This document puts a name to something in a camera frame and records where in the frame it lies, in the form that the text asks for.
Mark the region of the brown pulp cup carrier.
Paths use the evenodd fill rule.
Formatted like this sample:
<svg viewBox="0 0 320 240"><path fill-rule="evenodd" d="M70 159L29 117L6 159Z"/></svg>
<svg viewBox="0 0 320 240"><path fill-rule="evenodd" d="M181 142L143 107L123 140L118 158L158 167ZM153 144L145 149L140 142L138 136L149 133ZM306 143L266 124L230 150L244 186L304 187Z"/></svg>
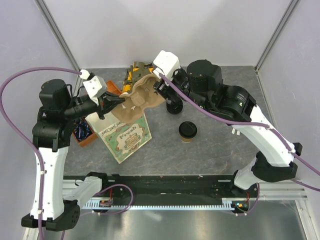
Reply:
<svg viewBox="0 0 320 240"><path fill-rule="evenodd" d="M130 124L144 115L144 110L155 108L165 99L154 89L160 80L153 73L143 76L132 87L131 93L124 92L120 98L125 101L117 105L111 113L122 123Z"/></svg>

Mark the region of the green patterned paper bag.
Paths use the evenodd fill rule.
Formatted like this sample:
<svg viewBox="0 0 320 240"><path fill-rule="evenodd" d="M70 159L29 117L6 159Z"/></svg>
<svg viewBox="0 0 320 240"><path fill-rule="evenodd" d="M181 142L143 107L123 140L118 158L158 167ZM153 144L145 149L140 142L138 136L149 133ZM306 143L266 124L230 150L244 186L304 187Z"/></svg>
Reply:
<svg viewBox="0 0 320 240"><path fill-rule="evenodd" d="M85 120L119 164L152 139L145 115L133 123L121 122L110 112L104 119L92 113Z"/></svg>

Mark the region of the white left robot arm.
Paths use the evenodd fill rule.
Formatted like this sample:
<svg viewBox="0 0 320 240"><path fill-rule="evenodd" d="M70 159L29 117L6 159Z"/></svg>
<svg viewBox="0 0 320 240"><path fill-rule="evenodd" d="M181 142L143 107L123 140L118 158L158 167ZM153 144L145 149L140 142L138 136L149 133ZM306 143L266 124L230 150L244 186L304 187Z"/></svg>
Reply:
<svg viewBox="0 0 320 240"><path fill-rule="evenodd" d="M52 79L41 86L42 103L32 129L36 153L36 184L32 209L21 219L26 228L44 227L48 231L69 230L77 224L83 206L95 195L110 191L105 173L90 172L71 193L63 194L66 157L69 151L74 120L95 114L103 120L124 99L108 92L106 82L98 76L84 80L87 92L72 97L62 79Z"/></svg>

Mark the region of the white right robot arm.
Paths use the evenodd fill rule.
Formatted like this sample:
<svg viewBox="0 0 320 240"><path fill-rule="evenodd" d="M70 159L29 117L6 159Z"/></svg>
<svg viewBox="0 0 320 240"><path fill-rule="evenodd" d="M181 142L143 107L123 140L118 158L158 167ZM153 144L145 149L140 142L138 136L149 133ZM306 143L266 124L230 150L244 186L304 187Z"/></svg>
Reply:
<svg viewBox="0 0 320 240"><path fill-rule="evenodd" d="M190 63L186 69L177 57L157 57L153 73L160 79L154 89L173 109L182 101L193 102L204 113L218 117L246 136L257 148L255 158L236 170L229 184L235 197L263 181L276 183L296 177L294 154L302 145L280 140L273 125L262 113L256 100L243 87L223 83L221 67L207 59Z"/></svg>

